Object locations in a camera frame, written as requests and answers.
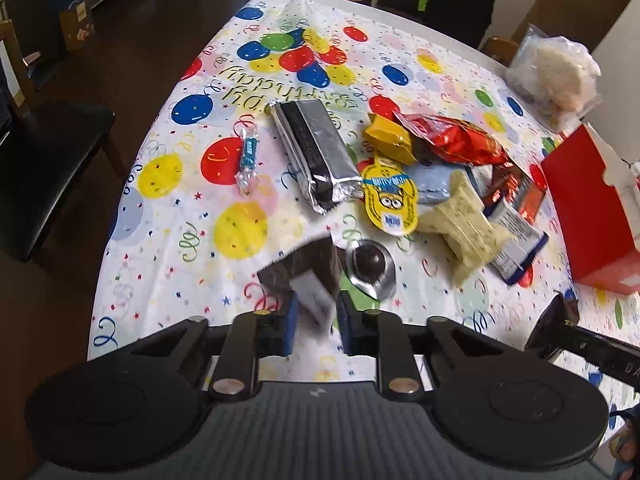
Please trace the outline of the silver round chocolate cup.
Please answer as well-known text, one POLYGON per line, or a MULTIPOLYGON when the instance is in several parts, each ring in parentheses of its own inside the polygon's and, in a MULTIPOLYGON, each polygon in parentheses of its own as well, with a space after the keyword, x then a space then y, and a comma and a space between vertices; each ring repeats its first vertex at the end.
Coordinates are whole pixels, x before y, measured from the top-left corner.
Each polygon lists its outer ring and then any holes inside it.
POLYGON ((376 301, 393 297, 396 290, 396 266, 388 249, 364 238, 353 240, 345 249, 346 275, 349 281, 376 301))

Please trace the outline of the white blue snack packet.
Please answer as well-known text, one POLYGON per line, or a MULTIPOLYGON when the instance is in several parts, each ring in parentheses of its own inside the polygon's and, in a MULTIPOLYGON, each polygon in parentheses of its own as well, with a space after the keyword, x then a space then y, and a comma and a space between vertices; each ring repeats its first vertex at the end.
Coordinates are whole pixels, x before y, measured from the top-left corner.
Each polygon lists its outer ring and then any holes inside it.
POLYGON ((484 214, 492 224, 502 226, 510 234, 491 265, 507 285, 514 285, 546 246, 548 234, 532 226, 505 200, 486 206, 484 214))

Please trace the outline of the dark brown snack packet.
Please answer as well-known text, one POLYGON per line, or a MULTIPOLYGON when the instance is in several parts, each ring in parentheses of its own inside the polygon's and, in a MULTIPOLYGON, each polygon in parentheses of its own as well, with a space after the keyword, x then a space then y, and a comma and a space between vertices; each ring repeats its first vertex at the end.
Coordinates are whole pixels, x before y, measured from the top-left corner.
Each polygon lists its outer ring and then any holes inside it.
POLYGON ((282 258, 264 266, 258 280, 274 292, 294 292, 317 324, 317 333, 328 336, 336 313, 342 265, 332 236, 318 236, 282 258))

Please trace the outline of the cream patterned snack packet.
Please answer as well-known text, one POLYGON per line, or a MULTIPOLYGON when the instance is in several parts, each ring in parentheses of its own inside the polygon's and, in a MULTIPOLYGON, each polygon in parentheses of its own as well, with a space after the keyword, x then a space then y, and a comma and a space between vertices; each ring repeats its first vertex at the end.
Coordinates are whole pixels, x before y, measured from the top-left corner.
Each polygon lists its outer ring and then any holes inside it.
POLYGON ((421 214, 416 229, 441 235, 456 256, 451 283, 460 287, 482 266, 490 263, 513 235, 484 215, 483 202, 462 170, 449 177, 450 196, 421 214))

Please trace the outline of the yellow minion snack pack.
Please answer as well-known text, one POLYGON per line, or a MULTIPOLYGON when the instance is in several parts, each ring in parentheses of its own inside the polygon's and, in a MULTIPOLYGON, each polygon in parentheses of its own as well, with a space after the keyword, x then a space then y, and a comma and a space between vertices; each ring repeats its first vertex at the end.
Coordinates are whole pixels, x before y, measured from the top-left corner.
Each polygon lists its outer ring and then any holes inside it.
POLYGON ((361 177, 369 220, 388 235, 411 234, 418 225, 418 189, 398 162, 376 155, 361 177))

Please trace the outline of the blue candy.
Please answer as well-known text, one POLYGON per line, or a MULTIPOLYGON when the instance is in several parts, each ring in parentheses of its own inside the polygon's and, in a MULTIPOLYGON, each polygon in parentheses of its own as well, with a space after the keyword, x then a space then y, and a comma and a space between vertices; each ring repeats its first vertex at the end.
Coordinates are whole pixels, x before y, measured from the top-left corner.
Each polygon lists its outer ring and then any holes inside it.
POLYGON ((239 171, 235 181, 239 191, 250 195, 259 180, 256 172, 257 148, 259 143, 258 131, 255 126, 244 127, 241 132, 242 150, 239 160, 239 171))

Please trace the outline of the light blue snack packet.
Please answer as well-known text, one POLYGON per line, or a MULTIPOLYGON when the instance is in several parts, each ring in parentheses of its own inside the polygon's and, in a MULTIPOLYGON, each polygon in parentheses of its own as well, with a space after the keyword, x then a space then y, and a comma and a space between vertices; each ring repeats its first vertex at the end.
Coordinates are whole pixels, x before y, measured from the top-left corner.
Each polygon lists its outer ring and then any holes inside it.
POLYGON ((450 176, 457 170, 462 170, 462 167, 437 160, 417 162, 404 167, 404 173, 416 185, 418 203, 422 205, 433 205, 448 200, 450 176))

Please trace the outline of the silver black cookie pack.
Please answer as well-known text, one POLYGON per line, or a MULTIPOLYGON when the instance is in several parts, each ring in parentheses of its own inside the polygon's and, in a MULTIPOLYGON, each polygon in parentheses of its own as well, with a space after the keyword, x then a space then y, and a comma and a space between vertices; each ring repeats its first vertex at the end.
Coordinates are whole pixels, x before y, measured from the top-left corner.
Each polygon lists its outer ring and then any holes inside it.
POLYGON ((318 214, 363 198, 362 177, 319 100, 272 102, 277 128, 300 192, 318 214))

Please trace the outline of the yellow snack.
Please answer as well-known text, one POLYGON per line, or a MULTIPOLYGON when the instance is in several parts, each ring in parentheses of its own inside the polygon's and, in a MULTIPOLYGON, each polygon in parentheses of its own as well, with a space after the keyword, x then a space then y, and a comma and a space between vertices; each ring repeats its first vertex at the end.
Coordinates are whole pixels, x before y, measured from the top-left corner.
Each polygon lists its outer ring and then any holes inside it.
POLYGON ((370 114, 369 120, 370 125, 363 130, 363 137, 372 148, 400 164, 411 166, 416 163, 411 134, 404 127, 378 114, 370 114))

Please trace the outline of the red snack bag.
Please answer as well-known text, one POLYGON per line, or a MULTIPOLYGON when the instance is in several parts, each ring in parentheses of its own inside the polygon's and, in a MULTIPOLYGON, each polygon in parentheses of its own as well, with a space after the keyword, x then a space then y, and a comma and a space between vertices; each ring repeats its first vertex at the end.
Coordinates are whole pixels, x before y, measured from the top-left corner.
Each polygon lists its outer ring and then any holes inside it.
POLYGON ((509 160, 506 149, 472 122, 429 114, 394 113, 398 122, 445 162, 471 166, 500 165, 509 160))

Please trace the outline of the red white cardboard box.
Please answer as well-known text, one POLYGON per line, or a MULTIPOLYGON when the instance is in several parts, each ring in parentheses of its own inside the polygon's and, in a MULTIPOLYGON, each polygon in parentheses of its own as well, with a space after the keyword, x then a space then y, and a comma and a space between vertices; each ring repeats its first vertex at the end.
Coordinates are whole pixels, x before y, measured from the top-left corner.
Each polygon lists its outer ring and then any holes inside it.
POLYGON ((639 188, 590 125, 580 125, 541 163, 573 281, 630 295, 639 290, 639 188))

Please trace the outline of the balloon birthday tablecloth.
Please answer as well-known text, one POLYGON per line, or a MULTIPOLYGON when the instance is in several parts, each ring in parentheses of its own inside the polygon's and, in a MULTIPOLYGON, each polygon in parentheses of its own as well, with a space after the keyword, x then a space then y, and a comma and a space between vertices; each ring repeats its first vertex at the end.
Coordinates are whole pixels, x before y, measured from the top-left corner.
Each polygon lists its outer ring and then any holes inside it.
POLYGON ((521 346, 557 292, 639 339, 637 295, 582 286, 546 190, 572 152, 482 57, 375 11, 250 0, 182 76, 130 169, 88 356, 199 316, 299 301, 272 382, 358 382, 335 297, 413 324, 443 314, 521 346))

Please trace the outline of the black dining chair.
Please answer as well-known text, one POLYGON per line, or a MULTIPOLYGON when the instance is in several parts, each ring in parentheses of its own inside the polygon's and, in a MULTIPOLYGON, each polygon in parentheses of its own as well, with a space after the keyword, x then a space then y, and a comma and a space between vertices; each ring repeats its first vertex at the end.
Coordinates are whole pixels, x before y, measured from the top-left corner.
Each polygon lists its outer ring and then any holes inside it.
POLYGON ((11 21, 1 23, 1 43, 24 94, 17 104, 1 76, 1 251, 29 262, 99 151, 117 177, 127 170, 111 138, 115 114, 100 104, 39 102, 11 21))

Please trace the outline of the wooden door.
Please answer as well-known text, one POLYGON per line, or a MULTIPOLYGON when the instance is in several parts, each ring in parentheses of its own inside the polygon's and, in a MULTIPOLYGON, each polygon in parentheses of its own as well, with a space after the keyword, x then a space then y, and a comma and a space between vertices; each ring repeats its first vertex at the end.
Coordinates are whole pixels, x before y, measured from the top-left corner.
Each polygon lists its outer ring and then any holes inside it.
POLYGON ((511 40, 517 44, 530 25, 549 37, 564 36, 594 50, 630 0, 536 0, 511 40))

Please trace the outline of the brown paper bag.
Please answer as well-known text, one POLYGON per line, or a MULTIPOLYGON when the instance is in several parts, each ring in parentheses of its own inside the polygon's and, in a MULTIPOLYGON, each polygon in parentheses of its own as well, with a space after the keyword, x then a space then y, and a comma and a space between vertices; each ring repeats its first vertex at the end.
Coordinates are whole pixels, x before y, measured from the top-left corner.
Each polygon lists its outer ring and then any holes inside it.
POLYGON ((91 12, 85 0, 72 2, 67 9, 58 12, 58 19, 66 49, 70 52, 80 50, 96 33, 91 12))

